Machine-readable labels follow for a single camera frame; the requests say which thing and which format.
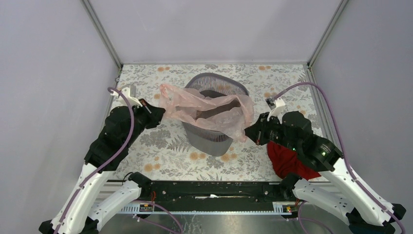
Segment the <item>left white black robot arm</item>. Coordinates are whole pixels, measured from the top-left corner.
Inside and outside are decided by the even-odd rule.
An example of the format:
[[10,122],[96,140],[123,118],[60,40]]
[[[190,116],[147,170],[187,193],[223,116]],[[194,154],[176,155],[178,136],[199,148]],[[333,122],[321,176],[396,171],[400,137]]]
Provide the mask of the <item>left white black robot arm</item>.
[[105,126],[90,145],[78,182],[65,206],[52,220],[41,223],[42,234],[97,234],[127,203],[137,198],[146,200],[150,185],[127,182],[98,206],[93,206],[97,195],[111,172],[128,155],[130,146],[145,130],[157,127],[165,113],[144,99],[131,108],[118,106],[105,119]]

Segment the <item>pink plastic trash bag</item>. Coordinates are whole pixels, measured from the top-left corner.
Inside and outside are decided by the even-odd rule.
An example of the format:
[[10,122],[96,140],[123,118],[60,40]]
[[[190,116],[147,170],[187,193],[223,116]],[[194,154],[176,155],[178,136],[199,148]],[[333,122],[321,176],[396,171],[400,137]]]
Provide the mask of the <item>pink plastic trash bag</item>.
[[159,107],[164,118],[176,119],[201,129],[221,132],[245,142],[245,128],[254,120],[254,103],[248,95],[205,97],[195,89],[160,85]]

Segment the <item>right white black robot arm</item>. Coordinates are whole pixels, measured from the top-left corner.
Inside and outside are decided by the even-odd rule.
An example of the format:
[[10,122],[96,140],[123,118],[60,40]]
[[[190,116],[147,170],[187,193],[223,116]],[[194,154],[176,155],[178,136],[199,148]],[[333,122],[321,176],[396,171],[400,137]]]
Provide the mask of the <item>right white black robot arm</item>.
[[260,114],[257,122],[245,129],[245,134],[257,145],[273,142],[294,151],[300,162],[341,192],[337,196],[315,187],[303,177],[289,174],[279,188],[284,200],[296,197],[310,202],[340,219],[354,234],[393,234],[394,222],[401,233],[406,233],[401,223],[406,209],[374,192],[347,164],[333,142],[313,133],[311,121],[302,113],[288,112],[281,120],[269,113]]

